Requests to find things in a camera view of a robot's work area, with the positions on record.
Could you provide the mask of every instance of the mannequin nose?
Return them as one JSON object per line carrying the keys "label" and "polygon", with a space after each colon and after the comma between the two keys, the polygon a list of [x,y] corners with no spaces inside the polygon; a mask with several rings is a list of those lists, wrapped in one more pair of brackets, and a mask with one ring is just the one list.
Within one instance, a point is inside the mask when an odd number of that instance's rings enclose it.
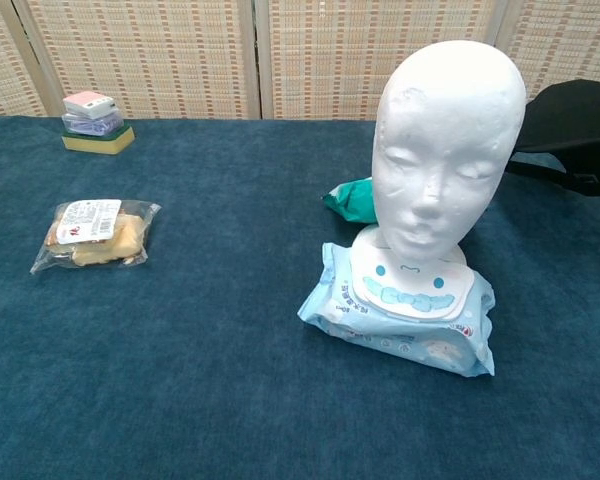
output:
{"label": "mannequin nose", "polygon": [[413,203],[413,212],[423,218],[439,216],[442,213],[443,186],[442,176],[432,175]]}

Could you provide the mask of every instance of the woven folding screen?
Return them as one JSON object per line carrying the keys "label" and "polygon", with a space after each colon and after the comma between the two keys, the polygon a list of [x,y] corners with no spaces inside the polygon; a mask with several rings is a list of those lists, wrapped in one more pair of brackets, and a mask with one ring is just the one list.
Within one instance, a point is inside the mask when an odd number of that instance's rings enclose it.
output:
{"label": "woven folding screen", "polygon": [[65,94],[107,94],[128,118],[259,117],[249,1],[30,0],[28,7]]}
{"label": "woven folding screen", "polygon": [[273,118],[374,119],[389,75],[441,40],[484,41],[496,0],[270,0],[258,11],[263,107]]}
{"label": "woven folding screen", "polygon": [[530,98],[567,80],[600,81],[600,0],[524,1],[505,51]]}
{"label": "woven folding screen", "polygon": [[33,81],[1,13],[0,115],[46,115]]}

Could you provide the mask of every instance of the yellow sponge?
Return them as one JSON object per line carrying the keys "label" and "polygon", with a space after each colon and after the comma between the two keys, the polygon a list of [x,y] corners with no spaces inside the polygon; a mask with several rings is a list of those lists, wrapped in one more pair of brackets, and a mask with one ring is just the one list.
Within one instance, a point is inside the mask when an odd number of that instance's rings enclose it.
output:
{"label": "yellow sponge", "polygon": [[124,150],[135,139],[131,125],[123,125],[115,132],[104,137],[80,135],[78,133],[64,132],[62,141],[68,150],[79,152],[106,153],[115,155]]}

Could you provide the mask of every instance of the black backpack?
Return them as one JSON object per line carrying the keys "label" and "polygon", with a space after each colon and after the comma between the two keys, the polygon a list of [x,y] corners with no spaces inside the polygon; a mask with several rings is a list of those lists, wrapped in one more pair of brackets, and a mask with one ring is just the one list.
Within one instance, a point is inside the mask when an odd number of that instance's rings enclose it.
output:
{"label": "black backpack", "polygon": [[600,196],[600,82],[551,85],[527,104],[513,153],[550,153],[564,171],[510,160],[507,171]]}

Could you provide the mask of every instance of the stack of items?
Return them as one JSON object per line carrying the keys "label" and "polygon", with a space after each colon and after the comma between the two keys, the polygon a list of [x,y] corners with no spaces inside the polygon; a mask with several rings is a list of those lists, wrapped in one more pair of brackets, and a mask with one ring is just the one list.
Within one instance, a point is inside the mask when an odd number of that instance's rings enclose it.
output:
{"label": "stack of items", "polygon": [[62,115],[62,141],[67,149],[115,155],[133,142],[133,129],[124,123],[113,98],[85,91],[63,102],[67,113]]}

